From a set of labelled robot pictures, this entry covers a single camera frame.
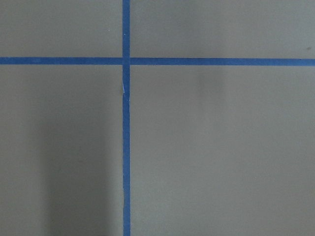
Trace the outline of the crossing blue tape strip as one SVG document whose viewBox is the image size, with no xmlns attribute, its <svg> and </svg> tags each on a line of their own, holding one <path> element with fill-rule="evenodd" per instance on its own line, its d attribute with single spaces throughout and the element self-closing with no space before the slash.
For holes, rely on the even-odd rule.
<svg viewBox="0 0 315 236">
<path fill-rule="evenodd" d="M 314 59 L 249 58 L 102 58 L 102 57 L 1 57 L 1 65 L 220 65 L 220 66 L 311 66 Z"/>
</svg>

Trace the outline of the long blue tape strip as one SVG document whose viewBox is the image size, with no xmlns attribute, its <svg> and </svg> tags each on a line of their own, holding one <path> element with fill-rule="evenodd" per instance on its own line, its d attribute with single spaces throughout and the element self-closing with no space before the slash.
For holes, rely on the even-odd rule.
<svg viewBox="0 0 315 236">
<path fill-rule="evenodd" d="M 130 1 L 123 0 L 123 235 L 131 235 L 130 203 Z"/>
</svg>

